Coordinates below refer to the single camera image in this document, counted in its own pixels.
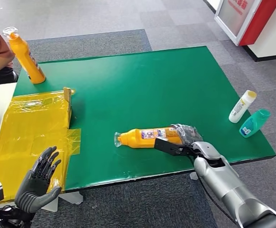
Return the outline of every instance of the white tube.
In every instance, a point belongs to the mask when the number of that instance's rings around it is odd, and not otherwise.
[[[237,123],[256,98],[256,93],[246,90],[230,113],[229,120]]]

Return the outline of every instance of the yellow plastic bag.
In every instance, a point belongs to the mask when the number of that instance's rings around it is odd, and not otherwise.
[[[12,98],[0,130],[0,182],[4,201],[13,200],[26,173],[45,149],[57,146],[61,163],[48,191],[64,188],[70,155],[79,153],[80,129],[69,130],[70,89]]]

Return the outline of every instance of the teal bottle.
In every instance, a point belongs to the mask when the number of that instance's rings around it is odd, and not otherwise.
[[[267,109],[260,109],[246,120],[240,128],[240,133],[244,138],[250,137],[261,129],[270,116]]]

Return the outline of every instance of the green table cover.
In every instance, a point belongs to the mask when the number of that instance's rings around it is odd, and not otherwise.
[[[39,65],[44,83],[31,84],[22,70],[14,96],[76,90],[70,128],[82,129],[81,148],[69,161],[66,190],[192,169],[186,157],[114,146],[115,132],[134,128],[194,125],[229,162],[275,155],[261,131],[247,139],[239,133],[249,112],[237,124],[228,120],[239,96],[206,47]]]

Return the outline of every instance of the orange bottle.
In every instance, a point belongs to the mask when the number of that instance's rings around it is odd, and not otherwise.
[[[155,139],[166,138],[170,143],[181,144],[177,131],[173,127],[154,129],[132,129],[126,133],[115,133],[115,146],[126,145],[132,148],[153,148]]]
[[[20,65],[27,72],[32,83],[39,84],[46,79],[37,62],[31,55],[27,42],[18,35],[17,28],[8,27],[2,32],[9,39],[11,50]]]

